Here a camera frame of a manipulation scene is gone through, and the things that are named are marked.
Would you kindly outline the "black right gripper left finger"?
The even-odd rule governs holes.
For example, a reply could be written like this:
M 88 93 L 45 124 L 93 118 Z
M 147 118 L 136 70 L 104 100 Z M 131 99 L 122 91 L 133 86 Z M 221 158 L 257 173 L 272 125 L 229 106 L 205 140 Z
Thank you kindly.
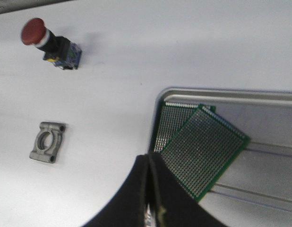
M 85 227 L 143 227 L 145 224 L 148 155 L 139 155 L 122 186 Z

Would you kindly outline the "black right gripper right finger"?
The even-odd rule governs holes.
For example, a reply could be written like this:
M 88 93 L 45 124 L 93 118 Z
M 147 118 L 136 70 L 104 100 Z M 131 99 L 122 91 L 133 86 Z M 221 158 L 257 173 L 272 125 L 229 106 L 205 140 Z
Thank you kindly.
M 149 153 L 158 227 L 224 227 L 180 186 L 159 153 Z

